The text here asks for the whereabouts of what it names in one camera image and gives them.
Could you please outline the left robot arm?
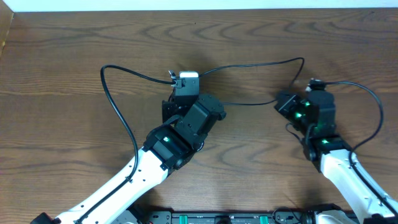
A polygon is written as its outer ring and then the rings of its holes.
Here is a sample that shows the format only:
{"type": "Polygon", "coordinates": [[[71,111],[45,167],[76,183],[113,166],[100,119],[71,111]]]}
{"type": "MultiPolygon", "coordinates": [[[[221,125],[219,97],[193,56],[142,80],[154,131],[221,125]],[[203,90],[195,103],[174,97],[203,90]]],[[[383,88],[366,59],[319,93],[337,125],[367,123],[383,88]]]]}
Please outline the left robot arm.
{"type": "Polygon", "coordinates": [[[217,98],[199,92],[197,77],[175,81],[170,101],[162,103],[163,123],[147,135],[137,155],[86,200],[55,218],[41,213],[33,223],[111,223],[187,164],[226,113],[217,98]]]}

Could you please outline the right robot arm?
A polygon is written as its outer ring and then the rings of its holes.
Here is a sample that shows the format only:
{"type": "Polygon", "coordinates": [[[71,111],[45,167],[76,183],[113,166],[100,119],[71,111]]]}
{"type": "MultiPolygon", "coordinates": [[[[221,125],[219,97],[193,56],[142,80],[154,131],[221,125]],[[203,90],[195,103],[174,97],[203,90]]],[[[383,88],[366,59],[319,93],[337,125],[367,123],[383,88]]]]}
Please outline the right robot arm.
{"type": "Polygon", "coordinates": [[[305,157],[329,179],[360,223],[397,223],[397,202],[364,170],[353,148],[336,132],[335,99],[325,90],[305,97],[282,91],[275,110],[303,134],[305,157]]]}

